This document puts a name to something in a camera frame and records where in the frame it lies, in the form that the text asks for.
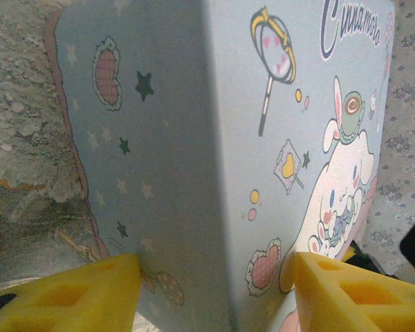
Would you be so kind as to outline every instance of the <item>white cartoon creature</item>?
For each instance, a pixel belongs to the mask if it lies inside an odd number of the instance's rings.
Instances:
[[[360,131],[365,102],[357,91],[341,96],[340,81],[334,79],[336,119],[326,127],[323,151],[337,141],[329,162],[323,167],[313,189],[299,234],[283,259],[279,285],[283,292],[293,286],[295,252],[316,252],[335,258],[357,222],[363,193],[374,167],[366,131]]]

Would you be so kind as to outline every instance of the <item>yellow foam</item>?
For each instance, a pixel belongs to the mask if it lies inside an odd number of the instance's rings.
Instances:
[[[125,254],[8,288],[0,332],[131,332],[140,285],[139,258]]]
[[[311,252],[295,257],[303,332],[414,332],[415,286]]]

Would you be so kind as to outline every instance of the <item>patterned fabric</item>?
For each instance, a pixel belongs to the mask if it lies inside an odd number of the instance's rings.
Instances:
[[[403,263],[399,244],[415,224],[415,0],[396,1],[396,32],[378,184],[356,240],[386,273]]]

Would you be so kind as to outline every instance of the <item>dark green star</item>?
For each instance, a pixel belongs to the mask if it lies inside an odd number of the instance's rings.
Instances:
[[[129,150],[129,147],[127,146],[128,140],[123,140],[120,137],[120,142],[121,144],[119,145],[119,147],[121,148],[121,150],[123,150],[123,154],[126,156],[127,152],[131,152],[131,150]]]
[[[122,225],[119,221],[117,221],[117,223],[118,223],[117,229],[118,229],[118,232],[120,232],[120,235],[122,237],[128,237],[126,234],[126,226]]]
[[[311,162],[311,159],[309,159],[309,151],[307,151],[305,154],[303,154],[303,168],[307,169],[307,165]]]
[[[143,102],[146,100],[147,95],[154,94],[154,90],[151,88],[151,76],[151,73],[143,76],[139,71],[137,71],[138,84],[136,86],[136,90],[141,94],[141,100]]]

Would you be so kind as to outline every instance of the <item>yellow dot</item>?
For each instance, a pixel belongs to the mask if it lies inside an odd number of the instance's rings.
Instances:
[[[254,189],[250,193],[250,202],[252,204],[257,204],[257,202],[258,202],[259,199],[260,199],[260,193],[258,192],[258,190]]]
[[[300,89],[297,89],[295,92],[295,99],[297,100],[297,102],[301,102],[302,101],[302,91]]]

